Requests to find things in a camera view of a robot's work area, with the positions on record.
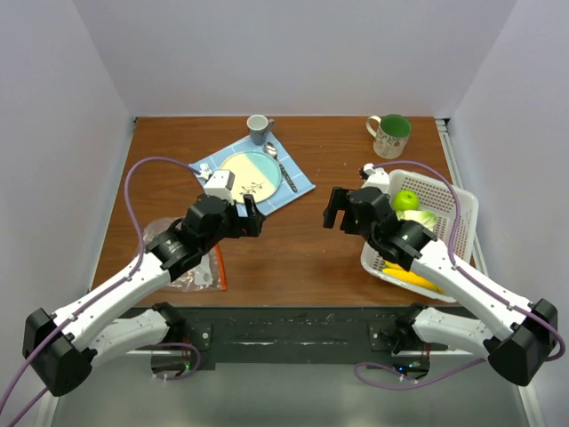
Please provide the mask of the clear zip top bag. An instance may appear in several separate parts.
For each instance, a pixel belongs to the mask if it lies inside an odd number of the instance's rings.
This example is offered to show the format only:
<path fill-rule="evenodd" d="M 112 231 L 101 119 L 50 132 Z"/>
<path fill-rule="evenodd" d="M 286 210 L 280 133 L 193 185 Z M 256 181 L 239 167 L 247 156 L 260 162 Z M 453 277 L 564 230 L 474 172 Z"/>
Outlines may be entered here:
<path fill-rule="evenodd" d="M 165 231 L 174 217 L 162 217 L 150 222 L 142 231 L 143 241 L 148 244 L 160 232 Z M 226 291 L 225 270 L 221 266 L 222 258 L 218 246 L 205 255 L 193 269 L 183 273 L 165 289 L 169 292 L 190 293 L 198 291 Z"/>

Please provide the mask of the toy cabbage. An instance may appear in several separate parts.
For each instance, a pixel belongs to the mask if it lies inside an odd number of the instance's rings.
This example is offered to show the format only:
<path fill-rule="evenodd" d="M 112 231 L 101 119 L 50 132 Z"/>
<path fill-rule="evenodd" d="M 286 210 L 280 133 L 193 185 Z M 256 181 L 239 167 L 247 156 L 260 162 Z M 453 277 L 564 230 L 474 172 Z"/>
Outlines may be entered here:
<path fill-rule="evenodd" d="M 433 231 L 437 226 L 438 217 L 435 213 L 426 210 L 404 210 L 396 211 L 398 220 L 400 221 L 414 221 L 421 224 L 423 227 Z"/>

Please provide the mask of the yellow banana bunch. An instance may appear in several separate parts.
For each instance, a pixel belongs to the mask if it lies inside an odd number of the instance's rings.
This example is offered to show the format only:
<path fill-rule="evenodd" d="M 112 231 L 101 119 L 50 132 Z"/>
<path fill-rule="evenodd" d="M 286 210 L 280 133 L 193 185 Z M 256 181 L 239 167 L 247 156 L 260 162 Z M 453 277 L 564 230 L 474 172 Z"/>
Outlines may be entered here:
<path fill-rule="evenodd" d="M 422 278 L 411 271 L 404 270 L 398 264 L 392 262 L 385 262 L 385 268 L 382 270 L 384 274 L 391 276 L 392 278 L 396 278 L 412 285 L 428 289 L 430 291 L 442 294 L 443 291 L 441 288 L 433 284 L 432 282 L 428 281 L 425 278 Z"/>

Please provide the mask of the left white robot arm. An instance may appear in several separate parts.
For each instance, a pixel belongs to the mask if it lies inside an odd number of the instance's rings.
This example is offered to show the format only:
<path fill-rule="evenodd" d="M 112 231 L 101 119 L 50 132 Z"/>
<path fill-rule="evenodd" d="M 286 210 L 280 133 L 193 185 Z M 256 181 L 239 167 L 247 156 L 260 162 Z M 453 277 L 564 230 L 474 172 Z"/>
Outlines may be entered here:
<path fill-rule="evenodd" d="M 49 314 L 38 309 L 26 320 L 23 355 L 55 397 L 76 389 L 92 370 L 130 350 L 178 347 L 188 335 L 185 320 L 162 302 L 124 318 L 136 302 L 195 268 L 224 238 L 256 238 L 266 220 L 251 195 L 245 215 L 236 204 L 201 195 L 183 218 L 146 244 L 141 256 L 113 278 Z"/>

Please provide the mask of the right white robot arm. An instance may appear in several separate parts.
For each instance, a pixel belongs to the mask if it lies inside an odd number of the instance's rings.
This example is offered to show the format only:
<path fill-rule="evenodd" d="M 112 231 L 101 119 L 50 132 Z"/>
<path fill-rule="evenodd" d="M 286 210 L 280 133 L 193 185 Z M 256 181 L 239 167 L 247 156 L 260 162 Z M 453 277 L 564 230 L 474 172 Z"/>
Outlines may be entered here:
<path fill-rule="evenodd" d="M 365 239 L 379 255 L 441 288 L 470 313 L 451 316 L 417 305 L 397 323 L 398 343 L 417 349 L 424 342 L 441 343 L 487 361 L 505 380 L 528 385 L 541 366 L 561 349 L 557 307 L 546 299 L 531 302 L 510 292 L 457 259 L 434 232 L 418 222 L 400 220 L 380 189 L 335 187 L 324 210 L 324 226 L 333 227 L 343 212 L 340 229 Z"/>

